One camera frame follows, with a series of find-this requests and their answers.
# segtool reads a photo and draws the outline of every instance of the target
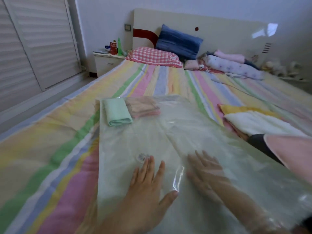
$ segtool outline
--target striped bedsheet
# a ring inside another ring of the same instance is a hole
[[[265,81],[125,60],[0,135],[0,234],[91,233],[97,213],[98,99],[167,94],[182,95],[221,126],[228,125],[218,104],[274,110],[306,133],[312,128],[306,119],[312,118],[311,109]]]

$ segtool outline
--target wardrobe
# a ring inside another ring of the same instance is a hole
[[[67,0],[0,0],[0,112],[81,71]]]

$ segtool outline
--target nightstand drawer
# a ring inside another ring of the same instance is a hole
[[[98,77],[106,74],[123,61],[123,59],[113,57],[94,56],[94,58],[96,60],[96,73]]]

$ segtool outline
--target pink checkered pillow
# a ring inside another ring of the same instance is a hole
[[[164,65],[182,68],[182,62],[180,62],[179,57],[176,54],[148,47],[138,47],[131,51],[126,59],[149,65]]]

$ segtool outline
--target hand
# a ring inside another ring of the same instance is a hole
[[[118,209],[100,227],[103,233],[137,234],[151,231],[165,216],[177,198],[172,191],[159,202],[165,162],[162,161],[154,177],[154,157],[146,158],[141,170],[133,172],[129,190]]]
[[[202,153],[203,155],[200,155],[195,151],[195,155],[188,155],[188,160],[193,166],[195,173],[188,171],[187,176],[204,196],[217,203],[223,203],[213,190],[218,189],[222,185],[230,185],[231,182],[225,177],[218,160],[210,157],[206,151]]]

